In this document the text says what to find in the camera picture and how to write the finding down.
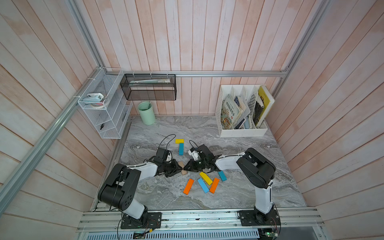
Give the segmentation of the long yellow block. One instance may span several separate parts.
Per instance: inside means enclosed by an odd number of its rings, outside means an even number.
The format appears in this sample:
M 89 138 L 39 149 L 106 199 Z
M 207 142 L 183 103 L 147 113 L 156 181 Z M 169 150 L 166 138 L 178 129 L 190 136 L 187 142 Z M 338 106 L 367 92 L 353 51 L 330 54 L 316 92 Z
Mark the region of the long yellow block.
M 201 178 L 210 186 L 213 181 L 212 179 L 204 172 L 200 172 L 199 175 L 201 176 Z

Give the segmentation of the natural wood block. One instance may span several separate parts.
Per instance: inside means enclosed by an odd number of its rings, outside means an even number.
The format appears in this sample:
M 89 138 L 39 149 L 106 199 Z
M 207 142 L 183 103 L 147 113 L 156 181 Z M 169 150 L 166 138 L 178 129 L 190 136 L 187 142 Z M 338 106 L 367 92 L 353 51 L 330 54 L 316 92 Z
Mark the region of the natural wood block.
M 182 174 L 183 176 L 186 175 L 188 172 L 184 170 L 184 167 L 185 167 L 184 162 L 180 161 L 180 162 L 178 162 L 178 165 L 179 165 L 180 168 L 181 168 L 181 174 Z

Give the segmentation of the short yellow block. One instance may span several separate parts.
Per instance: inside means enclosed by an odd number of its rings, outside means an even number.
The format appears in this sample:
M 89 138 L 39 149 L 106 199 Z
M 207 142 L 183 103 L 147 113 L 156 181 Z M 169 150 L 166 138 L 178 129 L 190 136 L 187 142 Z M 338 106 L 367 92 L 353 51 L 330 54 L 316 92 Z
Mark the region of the short yellow block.
M 183 144 L 184 142 L 185 142 L 184 139 L 176 139 L 175 140 L 176 144 Z

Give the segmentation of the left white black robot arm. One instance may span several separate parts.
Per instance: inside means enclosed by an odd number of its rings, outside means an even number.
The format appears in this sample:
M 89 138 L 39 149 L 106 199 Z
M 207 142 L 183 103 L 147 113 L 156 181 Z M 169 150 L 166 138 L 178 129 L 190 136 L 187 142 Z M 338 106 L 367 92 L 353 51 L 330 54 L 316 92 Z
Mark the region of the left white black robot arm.
M 139 181 L 160 175 L 168 178 L 181 171 L 182 167 L 176 160 L 161 164 L 145 162 L 135 166 L 116 164 L 102 184 L 98 200 L 138 220 L 146 211 L 146 207 L 135 199 Z

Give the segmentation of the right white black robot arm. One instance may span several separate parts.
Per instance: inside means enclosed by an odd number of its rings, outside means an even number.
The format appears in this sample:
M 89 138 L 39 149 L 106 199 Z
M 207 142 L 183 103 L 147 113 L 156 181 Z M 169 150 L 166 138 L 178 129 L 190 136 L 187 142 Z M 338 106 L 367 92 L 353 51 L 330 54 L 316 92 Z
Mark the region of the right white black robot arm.
M 248 148 L 234 155 L 213 155 L 207 146 L 201 145 L 189 150 L 192 157 L 184 166 L 188 172 L 221 172 L 241 170 L 255 187 L 257 212 L 267 215 L 273 208 L 272 183 L 275 177 L 275 165 L 254 148 Z

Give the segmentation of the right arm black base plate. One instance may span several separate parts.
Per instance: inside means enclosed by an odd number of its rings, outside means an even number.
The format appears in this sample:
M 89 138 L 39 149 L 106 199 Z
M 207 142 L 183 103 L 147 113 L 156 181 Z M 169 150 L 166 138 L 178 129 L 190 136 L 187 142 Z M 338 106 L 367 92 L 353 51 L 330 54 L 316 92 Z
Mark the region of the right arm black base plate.
M 281 218 L 278 211 L 274 208 L 264 214 L 254 208 L 253 210 L 238 211 L 238 218 L 242 226 L 280 226 Z

